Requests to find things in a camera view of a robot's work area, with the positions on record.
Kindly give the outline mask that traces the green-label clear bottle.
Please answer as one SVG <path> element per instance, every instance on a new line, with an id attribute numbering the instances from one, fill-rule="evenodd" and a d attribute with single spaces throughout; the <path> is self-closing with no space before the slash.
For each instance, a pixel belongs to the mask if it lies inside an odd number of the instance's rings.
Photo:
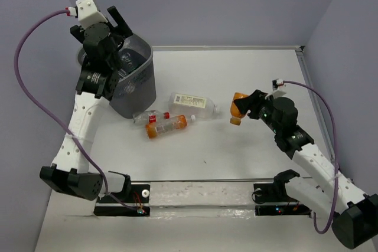
<path id="1" fill-rule="evenodd" d="M 120 54 L 120 59 L 122 62 L 122 70 L 127 74 L 132 73 L 140 65 L 139 60 L 134 53 L 126 51 Z"/>

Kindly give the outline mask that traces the small red-label cola bottle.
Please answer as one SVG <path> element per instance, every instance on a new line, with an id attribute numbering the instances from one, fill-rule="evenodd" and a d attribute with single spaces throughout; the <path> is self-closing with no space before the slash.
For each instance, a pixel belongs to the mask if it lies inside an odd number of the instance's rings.
<path id="1" fill-rule="evenodd" d="M 154 122 L 159 122 L 170 118 L 169 112 L 160 112 L 157 110 L 147 110 L 142 113 L 137 113 L 133 116 L 133 123 L 135 125 L 147 125 Z"/>

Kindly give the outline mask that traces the orange juice bottle white cap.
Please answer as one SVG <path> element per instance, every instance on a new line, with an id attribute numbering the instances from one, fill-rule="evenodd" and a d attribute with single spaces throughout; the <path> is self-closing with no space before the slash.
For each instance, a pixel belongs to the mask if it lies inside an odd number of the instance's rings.
<path id="1" fill-rule="evenodd" d="M 145 126 L 146 134 L 150 139 L 154 139 L 171 132 L 185 129 L 189 124 L 196 121 L 195 115 L 179 115 L 160 122 L 149 123 Z"/>

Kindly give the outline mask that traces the red-label Nongfu water bottle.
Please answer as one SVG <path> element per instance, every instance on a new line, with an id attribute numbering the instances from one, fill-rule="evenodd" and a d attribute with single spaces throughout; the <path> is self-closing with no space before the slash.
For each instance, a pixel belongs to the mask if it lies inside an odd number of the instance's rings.
<path id="1" fill-rule="evenodd" d="M 119 84 L 119 96 L 128 96 L 136 91 L 137 85 L 133 82 L 128 82 L 126 84 Z"/>

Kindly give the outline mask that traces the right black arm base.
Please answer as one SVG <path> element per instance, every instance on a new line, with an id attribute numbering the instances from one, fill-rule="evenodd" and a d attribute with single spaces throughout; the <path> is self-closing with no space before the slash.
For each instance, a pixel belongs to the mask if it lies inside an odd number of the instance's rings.
<path id="1" fill-rule="evenodd" d="M 255 216 L 277 217 L 304 215 L 310 217 L 312 211 L 286 193 L 277 191 L 273 183 L 253 185 L 251 199 L 255 203 Z"/>

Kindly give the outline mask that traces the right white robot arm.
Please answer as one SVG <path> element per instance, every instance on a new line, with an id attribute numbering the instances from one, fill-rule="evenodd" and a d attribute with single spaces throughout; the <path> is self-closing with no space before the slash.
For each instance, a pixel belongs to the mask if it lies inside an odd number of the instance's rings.
<path id="1" fill-rule="evenodd" d="M 313 211 L 314 219 L 326 218 L 337 240 L 349 249 L 377 236 L 377 195 L 355 186 L 325 157 L 298 125 L 298 110 L 291 99 L 277 91 L 235 93 L 230 113 L 234 125 L 245 116 L 263 121 L 273 131 L 277 147 L 316 183 L 312 186 L 293 170 L 281 172 L 272 185 L 276 199 L 295 199 Z"/>

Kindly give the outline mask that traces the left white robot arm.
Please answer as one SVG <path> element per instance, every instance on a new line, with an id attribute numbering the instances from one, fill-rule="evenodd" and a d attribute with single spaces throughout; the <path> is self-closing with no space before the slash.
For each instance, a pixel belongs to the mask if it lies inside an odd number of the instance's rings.
<path id="1" fill-rule="evenodd" d="M 99 11 L 79 9 L 80 25 L 71 34 L 82 43 L 86 59 L 76 86 L 74 109 L 66 134 L 50 166 L 44 166 L 40 178 L 54 191 L 89 201 L 111 195 L 119 202 L 131 194 L 130 177 L 103 172 L 90 158 L 99 122 L 109 107 L 119 82 L 122 62 L 119 50 L 133 32 L 115 6 L 107 9 L 113 26 Z"/>

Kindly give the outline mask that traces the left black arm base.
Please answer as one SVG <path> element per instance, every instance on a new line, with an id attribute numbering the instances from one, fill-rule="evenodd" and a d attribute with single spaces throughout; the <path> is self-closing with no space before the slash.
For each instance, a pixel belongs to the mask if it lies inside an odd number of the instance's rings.
<path id="1" fill-rule="evenodd" d="M 97 199 L 93 213 L 98 217 L 148 217 L 151 211 L 150 192 L 150 184 L 133 183 L 127 197 L 121 193 L 114 194 L 127 208 L 113 198 L 105 196 Z"/>

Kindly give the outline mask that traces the grey mesh waste bin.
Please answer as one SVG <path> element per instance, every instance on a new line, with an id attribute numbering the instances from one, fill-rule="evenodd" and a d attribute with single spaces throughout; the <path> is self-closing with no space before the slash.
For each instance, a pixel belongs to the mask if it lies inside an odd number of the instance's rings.
<path id="1" fill-rule="evenodd" d="M 141 37 L 87 32 L 82 49 L 75 112 L 98 104 L 130 119 L 155 101 L 152 47 Z"/>

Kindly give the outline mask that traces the large clear beige-label bottle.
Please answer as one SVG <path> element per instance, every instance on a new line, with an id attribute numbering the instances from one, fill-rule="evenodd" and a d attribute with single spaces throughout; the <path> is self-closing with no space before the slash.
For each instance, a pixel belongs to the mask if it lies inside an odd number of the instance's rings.
<path id="1" fill-rule="evenodd" d="M 211 120 L 220 116 L 221 108 L 208 97 L 171 93 L 168 110 L 172 115 L 194 115 L 197 119 Z"/>

